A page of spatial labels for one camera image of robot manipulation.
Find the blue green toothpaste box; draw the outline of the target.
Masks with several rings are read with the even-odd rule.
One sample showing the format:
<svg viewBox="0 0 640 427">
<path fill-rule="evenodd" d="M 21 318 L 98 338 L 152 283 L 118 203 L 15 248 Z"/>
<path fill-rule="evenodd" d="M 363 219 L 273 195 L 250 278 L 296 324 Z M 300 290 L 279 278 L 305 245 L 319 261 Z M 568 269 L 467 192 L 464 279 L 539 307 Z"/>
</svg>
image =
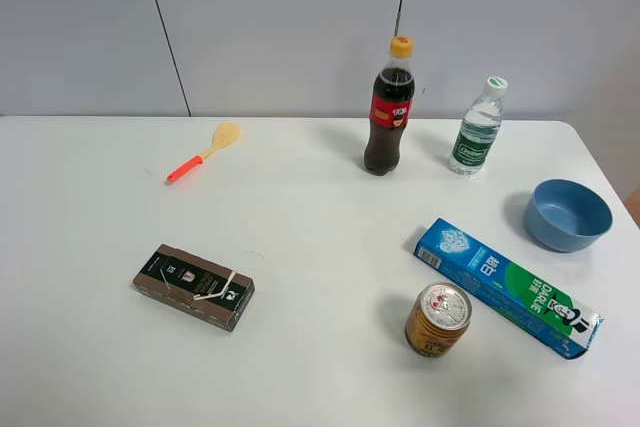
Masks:
<svg viewBox="0 0 640 427">
<path fill-rule="evenodd" d="M 441 218 L 418 240 L 414 255 L 567 360 L 588 351 L 603 321 L 569 294 Z"/>
</svg>

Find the blue plastic bowl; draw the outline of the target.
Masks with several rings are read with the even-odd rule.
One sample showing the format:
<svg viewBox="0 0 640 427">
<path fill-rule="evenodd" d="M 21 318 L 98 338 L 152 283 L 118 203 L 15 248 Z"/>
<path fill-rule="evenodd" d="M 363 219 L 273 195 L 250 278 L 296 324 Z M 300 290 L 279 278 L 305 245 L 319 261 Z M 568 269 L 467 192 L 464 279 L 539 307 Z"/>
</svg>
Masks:
<svg viewBox="0 0 640 427">
<path fill-rule="evenodd" d="M 524 224 L 545 247 L 572 253 L 606 234 L 613 215 L 608 204 L 590 188 L 567 179 L 549 179 L 534 188 Z"/>
</svg>

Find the gold drink can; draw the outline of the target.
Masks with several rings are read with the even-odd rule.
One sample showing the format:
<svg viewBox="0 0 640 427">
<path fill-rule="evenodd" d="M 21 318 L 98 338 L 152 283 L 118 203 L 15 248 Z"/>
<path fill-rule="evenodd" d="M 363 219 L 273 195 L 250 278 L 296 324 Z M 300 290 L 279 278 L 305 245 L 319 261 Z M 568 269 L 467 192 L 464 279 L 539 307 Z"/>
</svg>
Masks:
<svg viewBox="0 0 640 427">
<path fill-rule="evenodd" d="M 404 333 L 409 346 L 425 357 L 442 357 L 470 325 L 472 305 L 451 283 L 428 285 L 416 298 Z"/>
</svg>

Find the cola bottle yellow cap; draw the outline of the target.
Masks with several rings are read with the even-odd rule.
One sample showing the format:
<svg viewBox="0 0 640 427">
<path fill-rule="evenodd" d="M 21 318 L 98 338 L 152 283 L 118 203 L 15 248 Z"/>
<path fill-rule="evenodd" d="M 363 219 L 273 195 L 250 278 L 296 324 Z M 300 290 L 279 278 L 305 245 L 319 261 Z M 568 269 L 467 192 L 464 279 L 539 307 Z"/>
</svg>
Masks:
<svg viewBox="0 0 640 427">
<path fill-rule="evenodd" d="M 400 143 L 415 93 L 415 80 L 409 67 L 413 46 L 410 37 L 395 36 L 390 43 L 389 61 L 374 81 L 364 165 L 376 176 L 392 172 L 400 160 Z"/>
</svg>

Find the water bottle green label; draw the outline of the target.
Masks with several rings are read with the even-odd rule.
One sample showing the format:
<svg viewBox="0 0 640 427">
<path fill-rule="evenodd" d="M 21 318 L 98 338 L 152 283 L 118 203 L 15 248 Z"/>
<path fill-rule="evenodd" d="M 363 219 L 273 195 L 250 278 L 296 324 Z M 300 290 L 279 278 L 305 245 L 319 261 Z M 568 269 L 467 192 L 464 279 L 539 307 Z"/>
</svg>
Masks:
<svg viewBox="0 0 640 427">
<path fill-rule="evenodd" d="M 481 94 L 466 111 L 449 156 L 450 169 L 459 175 L 473 176 L 484 166 L 503 120 L 503 98 L 508 82 L 490 76 Z"/>
</svg>

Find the brown coffee capsule box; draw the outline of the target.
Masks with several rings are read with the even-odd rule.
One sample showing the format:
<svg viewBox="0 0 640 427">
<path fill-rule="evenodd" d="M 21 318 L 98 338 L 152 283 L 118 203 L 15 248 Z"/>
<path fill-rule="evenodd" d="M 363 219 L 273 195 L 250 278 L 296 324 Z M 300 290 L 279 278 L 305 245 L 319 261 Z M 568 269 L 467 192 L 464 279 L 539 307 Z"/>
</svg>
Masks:
<svg viewBox="0 0 640 427">
<path fill-rule="evenodd" d="M 227 332 L 235 329 L 255 292 L 252 278 L 166 244 L 147 260 L 133 286 Z"/>
</svg>

